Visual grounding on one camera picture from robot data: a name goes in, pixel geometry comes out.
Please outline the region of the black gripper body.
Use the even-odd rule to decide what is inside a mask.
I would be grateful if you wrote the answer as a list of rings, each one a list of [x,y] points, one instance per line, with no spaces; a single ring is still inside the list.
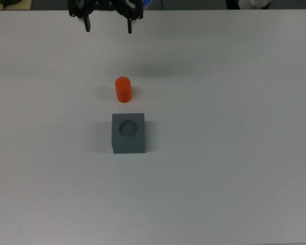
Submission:
[[[94,10],[127,12],[129,11],[129,5],[126,3],[126,1],[91,1],[90,12],[93,12]]]

